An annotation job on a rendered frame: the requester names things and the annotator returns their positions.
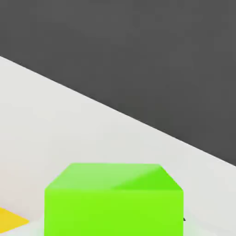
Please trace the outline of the small green cube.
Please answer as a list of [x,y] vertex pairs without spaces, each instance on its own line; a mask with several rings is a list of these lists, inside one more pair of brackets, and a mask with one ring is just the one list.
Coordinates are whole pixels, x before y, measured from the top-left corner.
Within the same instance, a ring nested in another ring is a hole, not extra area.
[[183,236],[183,190],[158,164],[73,163],[45,189],[44,236]]

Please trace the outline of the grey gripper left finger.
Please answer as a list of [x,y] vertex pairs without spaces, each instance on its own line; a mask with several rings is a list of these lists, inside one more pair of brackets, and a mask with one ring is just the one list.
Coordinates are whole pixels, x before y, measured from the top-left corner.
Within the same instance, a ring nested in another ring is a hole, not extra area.
[[0,236],[44,236],[44,218],[1,233]]

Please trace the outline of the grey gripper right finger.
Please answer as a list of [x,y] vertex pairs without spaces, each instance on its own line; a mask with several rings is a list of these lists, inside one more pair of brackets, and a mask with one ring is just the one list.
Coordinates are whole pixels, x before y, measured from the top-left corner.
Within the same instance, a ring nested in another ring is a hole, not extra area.
[[202,224],[192,218],[184,218],[183,225],[183,236],[236,236],[236,232],[224,230],[212,225]]

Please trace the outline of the small yellow cube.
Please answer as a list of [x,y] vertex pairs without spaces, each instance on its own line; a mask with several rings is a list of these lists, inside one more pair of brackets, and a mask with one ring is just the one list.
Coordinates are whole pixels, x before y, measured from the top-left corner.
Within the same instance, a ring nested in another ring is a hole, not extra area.
[[28,222],[28,219],[0,207],[0,233],[15,229]]

